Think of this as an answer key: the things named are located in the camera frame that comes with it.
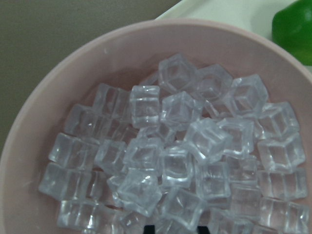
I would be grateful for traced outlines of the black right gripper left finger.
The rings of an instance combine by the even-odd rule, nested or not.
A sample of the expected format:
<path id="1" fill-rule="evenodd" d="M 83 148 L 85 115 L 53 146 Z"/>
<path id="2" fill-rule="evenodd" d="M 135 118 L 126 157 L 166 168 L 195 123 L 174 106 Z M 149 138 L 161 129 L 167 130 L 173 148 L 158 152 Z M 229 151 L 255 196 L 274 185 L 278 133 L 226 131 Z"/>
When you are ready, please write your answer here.
<path id="1" fill-rule="evenodd" d="M 144 226 L 143 234 L 155 234 L 155 226 L 154 225 Z"/>

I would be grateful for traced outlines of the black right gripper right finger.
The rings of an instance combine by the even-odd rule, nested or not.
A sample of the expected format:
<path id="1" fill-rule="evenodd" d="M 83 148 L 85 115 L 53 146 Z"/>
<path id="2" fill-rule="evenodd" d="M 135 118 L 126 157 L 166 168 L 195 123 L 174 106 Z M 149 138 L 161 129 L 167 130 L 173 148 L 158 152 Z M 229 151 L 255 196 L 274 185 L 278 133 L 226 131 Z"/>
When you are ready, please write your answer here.
<path id="1" fill-rule="evenodd" d="M 208 229 L 207 226 L 198 226 L 197 233 L 198 234 L 210 234 L 210 230 Z"/>

